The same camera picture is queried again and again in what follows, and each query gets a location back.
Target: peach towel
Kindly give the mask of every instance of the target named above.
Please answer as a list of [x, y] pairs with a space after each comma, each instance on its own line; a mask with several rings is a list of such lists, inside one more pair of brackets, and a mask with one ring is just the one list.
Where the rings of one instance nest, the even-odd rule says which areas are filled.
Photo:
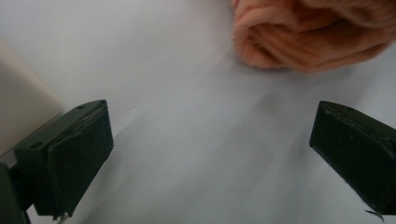
[[260, 68], [313, 73], [369, 60], [396, 37], [396, 0], [232, 0], [233, 43]]

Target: white sheet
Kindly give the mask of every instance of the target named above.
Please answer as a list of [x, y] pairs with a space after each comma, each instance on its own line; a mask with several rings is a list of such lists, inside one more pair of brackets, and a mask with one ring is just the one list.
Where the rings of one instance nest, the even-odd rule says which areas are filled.
[[110, 106], [116, 146], [67, 223], [381, 223], [308, 140], [319, 100], [396, 127], [396, 48], [308, 77], [244, 66], [231, 29], [227, 0], [2, 1], [66, 109]]

